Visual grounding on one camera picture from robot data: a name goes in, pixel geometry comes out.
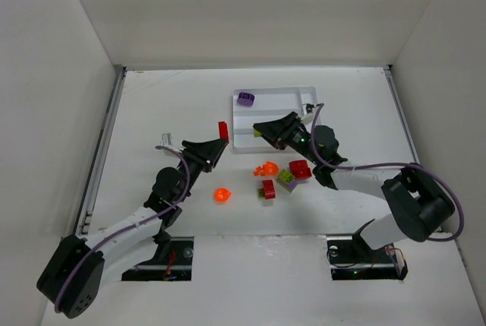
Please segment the small red lego brick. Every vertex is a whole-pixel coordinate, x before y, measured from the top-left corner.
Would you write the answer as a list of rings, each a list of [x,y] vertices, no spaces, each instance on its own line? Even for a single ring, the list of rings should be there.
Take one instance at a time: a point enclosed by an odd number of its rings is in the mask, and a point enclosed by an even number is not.
[[[218,129],[219,129],[219,137],[226,141],[229,141],[229,130],[228,125],[224,121],[218,122]]]

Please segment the orange round lego piece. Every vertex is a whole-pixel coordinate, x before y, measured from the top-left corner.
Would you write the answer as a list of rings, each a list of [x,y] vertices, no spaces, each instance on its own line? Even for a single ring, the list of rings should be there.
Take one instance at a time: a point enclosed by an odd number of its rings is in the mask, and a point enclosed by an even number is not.
[[[230,199],[231,195],[232,193],[227,188],[218,188],[213,193],[213,198],[217,203],[222,204],[227,202]]]

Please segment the purple round lego brick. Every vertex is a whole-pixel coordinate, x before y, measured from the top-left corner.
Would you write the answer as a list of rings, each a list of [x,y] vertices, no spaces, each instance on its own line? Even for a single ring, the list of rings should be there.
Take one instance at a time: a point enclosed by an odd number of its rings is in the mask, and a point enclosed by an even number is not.
[[[240,92],[236,103],[240,106],[251,107],[254,105],[255,95],[249,92]]]

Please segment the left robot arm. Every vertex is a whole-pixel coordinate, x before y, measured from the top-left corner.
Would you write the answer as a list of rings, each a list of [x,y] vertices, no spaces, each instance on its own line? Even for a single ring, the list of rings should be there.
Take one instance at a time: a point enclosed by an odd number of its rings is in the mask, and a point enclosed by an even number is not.
[[[180,204],[202,172],[211,172],[226,149],[227,141],[183,141],[182,149],[167,152],[179,159],[176,167],[162,168],[148,199],[133,214],[105,230],[88,236],[71,234],[58,244],[39,276],[36,288],[57,313],[72,319],[94,301],[115,262],[134,249],[157,249],[157,237],[180,216]]]

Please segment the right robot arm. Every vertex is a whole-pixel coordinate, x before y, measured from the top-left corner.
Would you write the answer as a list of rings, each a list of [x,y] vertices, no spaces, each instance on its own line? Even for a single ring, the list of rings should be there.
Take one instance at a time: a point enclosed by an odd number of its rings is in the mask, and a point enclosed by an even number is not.
[[[258,122],[253,129],[277,150],[292,148],[314,164],[312,174],[325,188],[354,191],[384,201],[389,214],[355,232],[358,241],[377,250],[402,239],[425,242],[455,213],[456,207],[437,180],[417,164],[358,169],[339,152],[334,130],[306,128],[296,112]]]

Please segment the white divided sorting tray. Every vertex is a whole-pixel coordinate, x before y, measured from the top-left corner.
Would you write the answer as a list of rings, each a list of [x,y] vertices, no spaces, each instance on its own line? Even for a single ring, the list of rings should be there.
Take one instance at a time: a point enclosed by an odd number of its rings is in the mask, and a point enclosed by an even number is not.
[[[253,104],[238,103],[241,93],[250,94],[254,98]],[[254,135],[253,124],[281,119],[291,112],[303,116],[306,105],[319,103],[313,86],[244,88],[234,90],[232,100],[232,144],[237,154],[273,153],[274,148]]]

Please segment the large red lego block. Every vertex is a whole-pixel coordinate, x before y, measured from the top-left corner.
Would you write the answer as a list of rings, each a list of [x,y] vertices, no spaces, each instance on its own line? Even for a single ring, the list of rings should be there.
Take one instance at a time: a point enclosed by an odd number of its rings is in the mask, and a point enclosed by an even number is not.
[[[294,160],[289,163],[291,174],[296,180],[306,180],[312,177],[312,171],[307,160]]]

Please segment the orange flower lego piece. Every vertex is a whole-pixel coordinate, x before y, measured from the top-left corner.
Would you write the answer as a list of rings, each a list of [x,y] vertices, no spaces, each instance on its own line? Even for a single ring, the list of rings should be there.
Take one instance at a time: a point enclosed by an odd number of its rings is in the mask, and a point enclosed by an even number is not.
[[[276,163],[267,161],[265,164],[257,166],[253,171],[254,176],[277,176],[279,167]]]

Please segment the green and purple lego stack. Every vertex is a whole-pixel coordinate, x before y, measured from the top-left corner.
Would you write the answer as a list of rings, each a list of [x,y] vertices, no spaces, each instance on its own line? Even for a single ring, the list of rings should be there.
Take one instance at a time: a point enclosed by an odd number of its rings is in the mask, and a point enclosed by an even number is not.
[[[280,184],[287,192],[292,193],[298,183],[295,177],[286,169],[282,169],[276,177],[276,182]]]

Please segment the red and green lego stack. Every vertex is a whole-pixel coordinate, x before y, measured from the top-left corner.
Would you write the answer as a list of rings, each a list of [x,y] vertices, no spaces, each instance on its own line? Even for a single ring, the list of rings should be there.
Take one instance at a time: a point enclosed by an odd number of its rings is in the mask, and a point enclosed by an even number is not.
[[[262,200],[273,200],[276,198],[276,189],[272,179],[265,179],[257,190],[257,196]]]

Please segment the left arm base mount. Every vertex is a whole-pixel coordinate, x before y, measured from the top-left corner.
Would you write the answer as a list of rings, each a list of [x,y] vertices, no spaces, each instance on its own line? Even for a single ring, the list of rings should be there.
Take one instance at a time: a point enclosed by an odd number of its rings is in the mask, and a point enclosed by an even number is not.
[[[121,276],[122,281],[191,281],[194,237],[172,237],[167,232],[154,237],[156,250]]]

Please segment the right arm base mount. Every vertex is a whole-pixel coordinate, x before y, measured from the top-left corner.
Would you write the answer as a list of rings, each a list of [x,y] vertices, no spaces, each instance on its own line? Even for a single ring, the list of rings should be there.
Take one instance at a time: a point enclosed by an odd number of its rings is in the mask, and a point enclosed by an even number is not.
[[[393,243],[371,249],[361,237],[370,220],[354,233],[327,237],[326,257],[332,280],[398,280],[409,273],[406,258]]]

